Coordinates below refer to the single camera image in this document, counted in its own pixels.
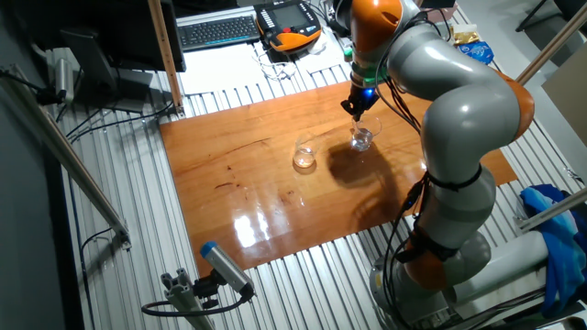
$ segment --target glass cup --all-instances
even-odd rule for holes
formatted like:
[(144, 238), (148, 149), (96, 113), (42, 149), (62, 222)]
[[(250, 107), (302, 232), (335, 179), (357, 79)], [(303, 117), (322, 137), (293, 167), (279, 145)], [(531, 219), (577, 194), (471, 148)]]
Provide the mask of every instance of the glass cup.
[(360, 121), (351, 119), (353, 133), (350, 147), (357, 151), (365, 151), (373, 139), (382, 131), (382, 121), (374, 115), (362, 115)]
[(318, 149), (319, 144), (317, 136), (313, 133), (303, 133), (295, 141), (293, 165), (301, 169), (308, 169), (314, 166)]

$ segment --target white paper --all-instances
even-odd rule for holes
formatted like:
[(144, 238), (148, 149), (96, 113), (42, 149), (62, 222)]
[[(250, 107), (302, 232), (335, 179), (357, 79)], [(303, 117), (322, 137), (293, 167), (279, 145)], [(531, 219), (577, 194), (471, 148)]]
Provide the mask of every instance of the white paper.
[(342, 48), (327, 37), (325, 33), (322, 33), (316, 44), (308, 50), (305, 56), (301, 56), (296, 64), (301, 70), (306, 70), (312, 74), (335, 67), (343, 63), (344, 60)]
[(254, 54), (248, 44), (184, 53), (186, 71), (180, 72), (183, 91), (199, 94), (262, 82), (265, 75)]
[(452, 26), (454, 33), (477, 32), (477, 24), (457, 24)]

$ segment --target metal pole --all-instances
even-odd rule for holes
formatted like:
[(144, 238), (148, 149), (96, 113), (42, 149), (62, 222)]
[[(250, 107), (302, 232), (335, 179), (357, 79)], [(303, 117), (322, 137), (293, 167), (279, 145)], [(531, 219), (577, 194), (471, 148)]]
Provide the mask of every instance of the metal pole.
[[(25, 79), (17, 67), (12, 67), (11, 72)], [(20, 105), (19, 109), (26, 115), (35, 131), (41, 135), (43, 142), (49, 146), (53, 155), (70, 173), (100, 215), (112, 226), (116, 235), (119, 236), (123, 248), (130, 248), (127, 226), (122, 222), (112, 204), (108, 202), (100, 187), (92, 179), (92, 175), (77, 157), (72, 145), (61, 133), (53, 118), (37, 103), (32, 92), (22, 83), (10, 79), (0, 79), (0, 85), (4, 87), (9, 95), (13, 96), (14, 100)]]
[(579, 9), (577, 14), (562, 28), (559, 34), (540, 51), (538, 56), (520, 73), (516, 81), (521, 85), (525, 85), (585, 22), (587, 22), (587, 3)]
[(571, 196), (563, 199), (562, 201), (552, 205), (552, 207), (549, 207), (548, 209), (532, 216), (527, 220), (520, 221), (518, 226), (520, 227), (523, 233), (526, 233), (535, 226), (538, 226), (548, 221), (552, 217), (560, 215), (561, 213), (585, 201), (587, 201), (587, 188), (579, 190), (578, 192), (572, 194)]

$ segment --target wooden board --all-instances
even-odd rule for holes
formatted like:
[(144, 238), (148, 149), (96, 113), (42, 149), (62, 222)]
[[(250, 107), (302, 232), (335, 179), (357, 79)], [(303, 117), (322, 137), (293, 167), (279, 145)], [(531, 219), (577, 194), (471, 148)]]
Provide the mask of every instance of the wooden board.
[[(161, 126), (198, 269), (215, 240), (243, 269), (392, 219), (424, 173), (417, 133), (383, 102), (368, 113), (383, 130), (371, 148), (349, 149), (351, 118), (340, 106), (349, 83)], [(421, 119), (428, 101), (405, 95)], [(311, 174), (294, 170), (296, 139), (319, 135)], [(482, 163), (497, 184), (516, 179), (501, 151)]]
[(167, 72), (167, 79), (169, 80), (170, 88), (172, 89), (173, 105), (178, 115), (183, 114), (183, 101), (180, 92), (180, 84), (177, 81), (177, 72), (175, 71), (175, 62), (173, 61), (172, 46), (169, 44), (167, 38), (167, 28), (165, 27), (165, 18), (163, 17), (163, 10), (161, 9), (161, 0), (148, 0), (150, 16), (153, 20), (155, 33), (157, 34), (157, 42), (161, 57), (163, 58), (163, 66)]

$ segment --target computer keyboard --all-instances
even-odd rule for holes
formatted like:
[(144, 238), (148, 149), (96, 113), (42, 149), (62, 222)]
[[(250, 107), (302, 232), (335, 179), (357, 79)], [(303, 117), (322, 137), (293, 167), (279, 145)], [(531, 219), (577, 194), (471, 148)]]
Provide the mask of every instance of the computer keyboard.
[(201, 50), (260, 38), (253, 16), (240, 16), (179, 27), (183, 51)]

